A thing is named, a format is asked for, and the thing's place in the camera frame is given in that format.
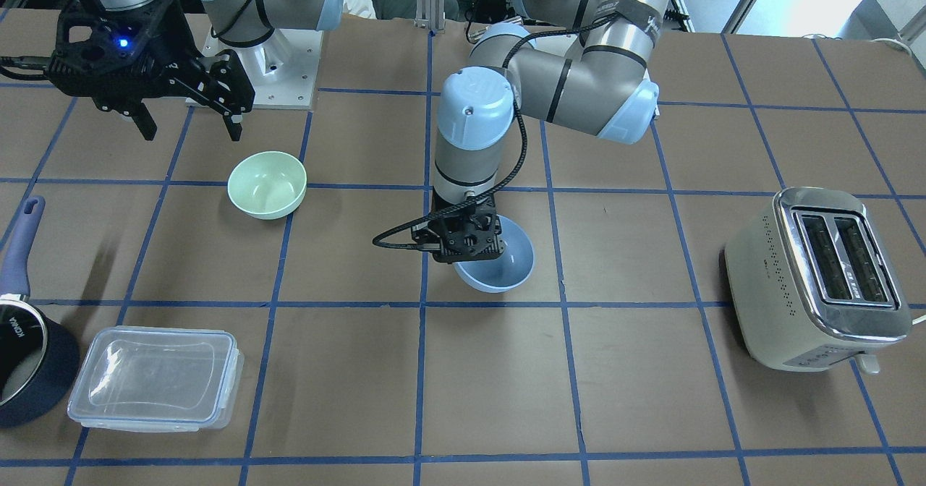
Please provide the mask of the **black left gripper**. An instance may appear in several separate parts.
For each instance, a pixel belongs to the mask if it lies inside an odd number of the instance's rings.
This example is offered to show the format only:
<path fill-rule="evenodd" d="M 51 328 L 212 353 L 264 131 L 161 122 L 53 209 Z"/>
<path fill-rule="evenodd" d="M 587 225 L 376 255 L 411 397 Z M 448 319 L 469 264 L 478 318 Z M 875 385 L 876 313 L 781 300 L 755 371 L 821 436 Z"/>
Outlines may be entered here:
<path fill-rule="evenodd" d="M 456 264 L 496 260 L 505 252 L 495 197 L 414 226 L 411 236 L 434 261 Z"/>

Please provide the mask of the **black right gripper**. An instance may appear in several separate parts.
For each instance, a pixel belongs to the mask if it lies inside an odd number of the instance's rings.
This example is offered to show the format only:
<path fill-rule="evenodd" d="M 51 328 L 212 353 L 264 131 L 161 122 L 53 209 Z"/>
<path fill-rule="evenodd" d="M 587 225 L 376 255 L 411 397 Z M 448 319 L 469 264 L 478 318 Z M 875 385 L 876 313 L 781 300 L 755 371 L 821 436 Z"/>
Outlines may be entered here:
<path fill-rule="evenodd" d="M 191 98 L 223 114 L 231 141 L 241 140 L 255 91 L 234 51 L 199 51 L 185 0 L 147 0 L 109 9 L 103 0 L 71 0 L 57 18 L 55 48 L 43 69 L 63 93 L 94 98 L 105 111 L 133 114 L 146 141 L 158 125 L 146 98 Z"/>

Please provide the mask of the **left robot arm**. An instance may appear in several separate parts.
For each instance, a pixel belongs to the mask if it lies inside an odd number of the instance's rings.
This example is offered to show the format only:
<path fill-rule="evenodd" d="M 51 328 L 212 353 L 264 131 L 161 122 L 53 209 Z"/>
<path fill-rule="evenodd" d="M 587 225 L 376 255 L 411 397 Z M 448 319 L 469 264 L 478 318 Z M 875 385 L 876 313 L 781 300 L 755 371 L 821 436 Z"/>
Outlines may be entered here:
<path fill-rule="evenodd" d="M 495 195 L 522 169 L 525 117 L 599 139 L 641 140 L 657 111 L 647 66 L 669 0 L 514 0 L 552 29 L 490 25 L 438 104 L 433 199 L 409 230 L 410 251 L 443 264 L 495 260 L 506 251 Z"/>

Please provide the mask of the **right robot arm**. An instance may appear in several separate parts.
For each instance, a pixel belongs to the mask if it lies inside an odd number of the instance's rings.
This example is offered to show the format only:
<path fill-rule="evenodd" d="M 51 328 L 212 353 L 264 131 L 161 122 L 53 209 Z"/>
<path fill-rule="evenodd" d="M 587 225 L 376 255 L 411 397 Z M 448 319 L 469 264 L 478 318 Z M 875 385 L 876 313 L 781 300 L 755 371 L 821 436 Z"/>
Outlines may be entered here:
<path fill-rule="evenodd" d="M 242 51 L 281 29 L 337 28 L 344 0 L 199 1 L 223 44 L 214 56 L 197 47 L 181 0 L 71 0 L 57 18 L 55 50 L 38 67 L 63 93 L 128 117 L 146 140 L 158 127 L 145 100 L 183 97 L 219 114 L 238 141 L 255 101 Z"/>

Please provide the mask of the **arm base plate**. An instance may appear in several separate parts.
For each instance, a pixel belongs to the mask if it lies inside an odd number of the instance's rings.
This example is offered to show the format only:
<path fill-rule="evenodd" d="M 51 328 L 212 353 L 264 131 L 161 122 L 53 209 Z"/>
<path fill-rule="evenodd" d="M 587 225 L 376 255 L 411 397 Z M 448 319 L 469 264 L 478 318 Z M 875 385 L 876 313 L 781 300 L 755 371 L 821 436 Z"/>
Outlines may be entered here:
<path fill-rule="evenodd" d="M 325 33 L 277 29 L 265 42 L 236 48 L 255 89 L 255 109 L 310 110 Z"/>

